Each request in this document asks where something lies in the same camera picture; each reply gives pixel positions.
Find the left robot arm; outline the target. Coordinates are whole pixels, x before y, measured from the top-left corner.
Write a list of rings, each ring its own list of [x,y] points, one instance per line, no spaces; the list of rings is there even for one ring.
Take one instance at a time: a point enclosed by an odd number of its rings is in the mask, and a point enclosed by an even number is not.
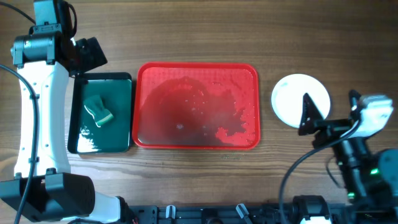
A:
[[[21,141],[14,177],[1,182],[1,200],[16,211],[16,223],[131,223],[123,198],[101,194],[89,177],[72,174],[65,147],[68,81],[104,65],[106,57],[95,38],[74,41],[70,3],[35,1],[34,13],[29,33],[11,48],[9,72],[21,86]]]

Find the white plate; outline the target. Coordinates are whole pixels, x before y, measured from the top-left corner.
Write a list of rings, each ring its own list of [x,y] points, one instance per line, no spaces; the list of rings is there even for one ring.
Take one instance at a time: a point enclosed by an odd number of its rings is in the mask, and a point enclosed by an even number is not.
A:
[[[325,86],[316,78],[300,73],[287,75],[275,85],[271,105],[276,116],[288,126],[299,128],[306,93],[326,118],[331,110],[331,100]]]

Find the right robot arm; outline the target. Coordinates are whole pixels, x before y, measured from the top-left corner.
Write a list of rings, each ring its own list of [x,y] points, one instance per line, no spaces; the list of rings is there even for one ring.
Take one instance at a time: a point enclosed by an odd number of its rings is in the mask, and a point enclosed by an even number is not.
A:
[[[304,94],[298,133],[314,135],[317,151],[332,148],[350,202],[343,210],[345,222],[397,223],[397,149],[372,153],[367,145],[387,124],[393,101],[351,90],[349,103],[348,118],[326,120]]]

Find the green sponge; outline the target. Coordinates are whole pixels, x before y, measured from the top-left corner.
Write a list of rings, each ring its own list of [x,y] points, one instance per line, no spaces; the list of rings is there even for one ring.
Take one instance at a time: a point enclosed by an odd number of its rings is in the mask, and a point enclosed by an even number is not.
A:
[[[114,118],[110,110],[105,108],[103,100],[99,95],[93,95],[86,98],[83,101],[83,106],[93,117],[95,125],[99,128]]]

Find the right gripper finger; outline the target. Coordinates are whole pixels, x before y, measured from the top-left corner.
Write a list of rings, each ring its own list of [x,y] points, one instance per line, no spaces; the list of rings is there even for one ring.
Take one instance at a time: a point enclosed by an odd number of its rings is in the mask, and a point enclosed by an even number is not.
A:
[[[302,117],[298,135],[314,134],[323,127],[323,116],[308,93],[303,95]]]
[[[349,103],[351,107],[351,115],[355,115],[358,111],[359,108],[359,100],[361,97],[361,94],[357,92],[356,90],[350,90],[348,93],[349,97]]]

